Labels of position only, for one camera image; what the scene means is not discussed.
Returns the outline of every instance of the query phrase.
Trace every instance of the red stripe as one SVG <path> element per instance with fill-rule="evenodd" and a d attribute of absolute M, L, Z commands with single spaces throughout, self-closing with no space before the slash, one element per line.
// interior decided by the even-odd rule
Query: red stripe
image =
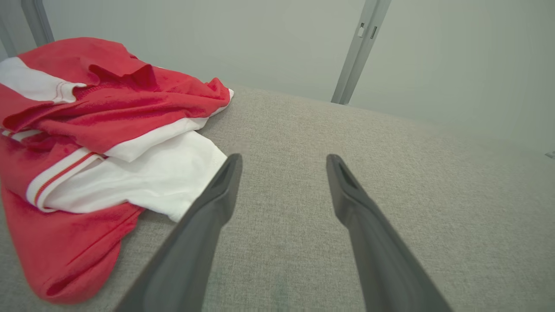
<path fill-rule="evenodd" d="M 81 163 L 83 163 L 85 160 L 89 159 L 91 156 L 95 155 L 95 153 L 90 152 L 87 155 L 81 157 L 80 160 L 74 162 L 71 166 L 63 169 L 62 171 L 60 171 L 58 174 L 56 174 L 55 176 L 51 177 L 50 180 L 46 181 L 46 183 L 44 183 L 41 188 L 38 189 L 37 195 L 35 195 L 35 199 L 34 199 L 34 204 L 35 206 L 38 206 L 37 202 L 38 202 L 38 198 L 41 196 L 42 192 L 44 192 L 44 190 L 50 185 L 52 184 L 54 181 L 56 181 L 59 177 L 63 176 L 64 174 L 68 173 L 68 171 L 70 171 L 71 169 L 77 167 L 78 165 L 80 165 Z"/>
<path fill-rule="evenodd" d="M 58 97 L 58 87 L 60 86 L 61 83 L 64 83 L 63 81 L 58 82 L 58 84 L 56 85 L 56 96 L 51 99 L 51 101 L 54 101 L 57 97 Z"/>

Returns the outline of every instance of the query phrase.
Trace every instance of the sofa cushion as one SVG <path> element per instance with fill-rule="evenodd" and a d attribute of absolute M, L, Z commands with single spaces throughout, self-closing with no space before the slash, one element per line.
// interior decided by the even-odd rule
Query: sofa cushion
<path fill-rule="evenodd" d="M 364 308 L 349 235 L 331 205 L 329 153 L 344 159 L 455 310 L 555 308 L 552 159 L 369 110 L 230 87 L 229 108 L 200 131 L 244 158 L 204 308 Z M 104 288 L 76 306 L 32 294 L 4 225 L 2 310 L 113 309 L 173 225 L 145 212 Z"/>

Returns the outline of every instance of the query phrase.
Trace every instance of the gray fabric surface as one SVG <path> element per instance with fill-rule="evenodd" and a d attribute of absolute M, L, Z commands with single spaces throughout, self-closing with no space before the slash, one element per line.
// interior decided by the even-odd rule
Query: gray fabric surface
<path fill-rule="evenodd" d="M 231 106 L 201 131 L 224 153 L 244 156 L 205 309 L 364 308 L 327 185 L 325 157 L 337 153 L 455 310 L 555 310 L 551 159 L 367 110 L 231 87 Z M 109 310 L 173 227 L 144 213 L 100 293 L 54 306 L 31 293 L 2 224 L 5 311 Z"/>

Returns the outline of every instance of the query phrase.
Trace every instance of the metal frame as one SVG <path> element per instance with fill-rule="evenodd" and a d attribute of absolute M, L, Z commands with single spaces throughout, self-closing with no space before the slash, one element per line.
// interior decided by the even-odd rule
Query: metal frame
<path fill-rule="evenodd" d="M 54 42 L 54 35 L 52 35 L 42 0 L 21 0 L 21 8 L 37 47 Z"/>
<path fill-rule="evenodd" d="M 345 64 L 339 75 L 337 87 L 331 98 L 333 103 L 348 104 L 351 100 L 390 3 L 391 0 L 366 0 Z M 361 28 L 364 31 L 362 36 L 359 36 Z"/>

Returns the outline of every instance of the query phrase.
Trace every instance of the white stripe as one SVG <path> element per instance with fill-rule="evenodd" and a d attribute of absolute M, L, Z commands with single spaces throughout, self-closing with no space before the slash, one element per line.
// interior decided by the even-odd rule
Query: white stripe
<path fill-rule="evenodd" d="M 29 68 L 18 57 L 0 62 L 0 83 L 28 99 L 54 104 L 75 102 L 73 88 L 87 86 Z"/>
<path fill-rule="evenodd" d="M 233 97 L 233 94 L 234 94 L 233 90 L 229 89 L 230 101 L 231 101 L 231 98 Z M 229 106 L 229 103 L 224 107 L 218 108 L 210 116 L 212 117 L 218 114 L 228 106 Z M 140 137 L 121 142 L 118 145 L 110 148 L 107 152 L 104 153 L 104 155 L 110 156 L 110 157 L 116 157 L 130 163 L 135 159 L 137 159 L 137 157 L 141 156 L 149 148 L 157 144 L 160 144 L 173 137 L 176 137 L 179 134 L 201 129 L 202 127 L 204 127 L 207 121 L 208 121 L 208 117 L 182 118 L 180 120 L 177 120 L 176 122 L 163 125 L 160 128 L 151 130 L 141 135 Z"/>
<path fill-rule="evenodd" d="M 26 192 L 27 201 L 29 201 L 31 204 L 34 205 L 35 196 L 37 195 L 38 191 L 41 189 L 41 187 L 46 182 L 48 182 L 50 179 L 55 177 L 60 172 L 64 171 L 66 168 L 73 165 L 75 162 L 79 161 L 81 158 L 83 158 L 88 153 L 90 153 L 90 150 L 85 148 L 85 147 L 82 147 L 82 148 L 76 150 L 75 152 L 71 153 L 70 155 L 66 156 L 64 159 L 58 161 L 52 167 L 50 167 L 50 168 L 46 169 L 45 171 L 41 172 L 38 176 L 36 176 L 31 181 L 31 183 L 29 183 L 29 186 L 27 187 L 27 192 Z M 60 185 L 60 183 L 69 179 L 70 177 L 72 177 L 73 175 L 75 175 L 76 173 L 78 173 L 83 168 L 90 165 L 93 161 L 95 161 L 97 159 L 102 160 L 102 157 L 100 157 L 99 155 L 94 155 L 94 156 L 89 157 L 87 160 L 80 163 L 78 166 L 75 166 L 75 168 L 66 172 L 64 175 L 62 175 L 61 177 L 56 179 L 54 182 L 52 182 L 48 187 L 46 187 L 44 189 L 44 191 L 39 196 L 38 201 L 37 201 L 37 208 L 41 211 L 44 211 L 44 212 L 55 211 L 55 209 L 49 209 L 49 208 L 44 207 L 44 199 L 46 198 L 46 196 L 48 196 L 48 194 L 50 194 L 50 192 L 52 192 L 52 190 L 54 190 L 58 185 Z"/>
<path fill-rule="evenodd" d="M 32 137 L 35 134 L 42 133 L 39 130 L 28 130 L 23 132 L 18 132 L 12 136 L 12 139 L 21 142 L 24 138 Z"/>

